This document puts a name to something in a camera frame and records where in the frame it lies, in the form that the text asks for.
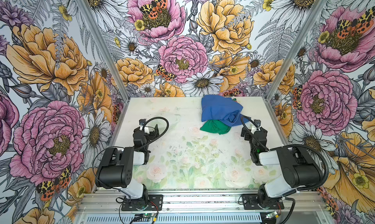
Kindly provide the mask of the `green cloth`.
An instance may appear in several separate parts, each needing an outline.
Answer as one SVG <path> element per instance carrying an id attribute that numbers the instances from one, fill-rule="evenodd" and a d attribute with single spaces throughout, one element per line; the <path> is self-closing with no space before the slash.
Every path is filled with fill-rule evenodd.
<path id="1" fill-rule="evenodd" d="M 231 127 L 222 123 L 220 120 L 208 120 L 203 124 L 200 130 L 208 133 L 224 135 L 231 130 Z"/>

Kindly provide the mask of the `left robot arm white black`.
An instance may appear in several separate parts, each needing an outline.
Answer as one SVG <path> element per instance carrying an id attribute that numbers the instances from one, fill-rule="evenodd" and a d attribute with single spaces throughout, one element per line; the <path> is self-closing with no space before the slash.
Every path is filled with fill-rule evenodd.
<path id="1" fill-rule="evenodd" d="M 148 126 L 147 123 L 146 119 L 139 120 L 132 135 L 134 146 L 105 149 L 95 174 L 97 187 L 115 189 L 123 194 L 121 209 L 124 211 L 143 211 L 150 204 L 146 186 L 132 178 L 134 166 L 149 162 L 148 147 L 160 135 L 158 125 Z"/>

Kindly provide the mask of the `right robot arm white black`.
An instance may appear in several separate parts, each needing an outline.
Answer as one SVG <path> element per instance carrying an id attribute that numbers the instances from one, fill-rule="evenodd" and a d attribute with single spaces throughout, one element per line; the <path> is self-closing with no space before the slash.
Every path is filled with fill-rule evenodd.
<path id="1" fill-rule="evenodd" d="M 241 137 L 250 144 L 252 163 L 261 168 L 277 165 L 281 175 L 262 184 L 256 194 L 244 194 L 241 202 L 245 210 L 283 209 L 283 201 L 292 194 L 322 186 L 328 178 L 328 163 L 322 154 L 307 145 L 285 145 L 269 149 L 267 130 L 259 120 L 242 116 Z"/>

